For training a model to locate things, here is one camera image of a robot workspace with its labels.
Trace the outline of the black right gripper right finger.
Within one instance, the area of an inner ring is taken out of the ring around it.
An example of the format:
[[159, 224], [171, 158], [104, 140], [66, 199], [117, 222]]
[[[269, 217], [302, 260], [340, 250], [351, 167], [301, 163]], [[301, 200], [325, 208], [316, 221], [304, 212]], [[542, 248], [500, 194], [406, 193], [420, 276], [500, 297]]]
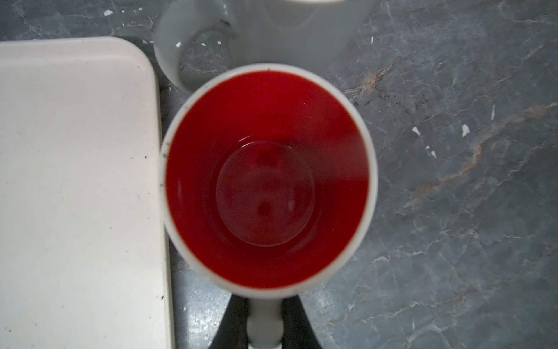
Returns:
[[282, 349], [322, 349], [299, 296], [282, 301]]

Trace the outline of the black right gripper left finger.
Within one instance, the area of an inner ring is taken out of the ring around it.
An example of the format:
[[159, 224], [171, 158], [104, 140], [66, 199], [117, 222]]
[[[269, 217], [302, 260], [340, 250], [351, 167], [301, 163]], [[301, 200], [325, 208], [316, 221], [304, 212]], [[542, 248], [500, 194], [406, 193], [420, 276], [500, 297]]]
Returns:
[[247, 349], [248, 299], [232, 295], [209, 349]]

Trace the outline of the white mug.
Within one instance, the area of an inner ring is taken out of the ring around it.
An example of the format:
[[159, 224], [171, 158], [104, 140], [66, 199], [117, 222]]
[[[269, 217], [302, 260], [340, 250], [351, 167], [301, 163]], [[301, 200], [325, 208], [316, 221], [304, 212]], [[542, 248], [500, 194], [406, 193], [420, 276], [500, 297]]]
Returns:
[[164, 227], [200, 275], [248, 299], [248, 348], [281, 348], [282, 301], [364, 240], [379, 179], [371, 136], [320, 76], [245, 65], [199, 87], [161, 146]]

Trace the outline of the grey mug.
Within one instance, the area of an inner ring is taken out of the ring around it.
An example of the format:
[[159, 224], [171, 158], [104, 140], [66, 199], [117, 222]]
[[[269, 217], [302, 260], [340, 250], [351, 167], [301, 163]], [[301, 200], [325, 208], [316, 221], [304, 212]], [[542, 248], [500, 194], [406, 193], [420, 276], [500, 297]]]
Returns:
[[373, 5], [373, 1], [174, 1], [155, 30], [155, 57], [175, 86], [193, 92], [214, 74], [183, 71], [185, 48], [203, 32], [218, 31], [232, 68], [282, 63], [318, 73], [341, 52]]

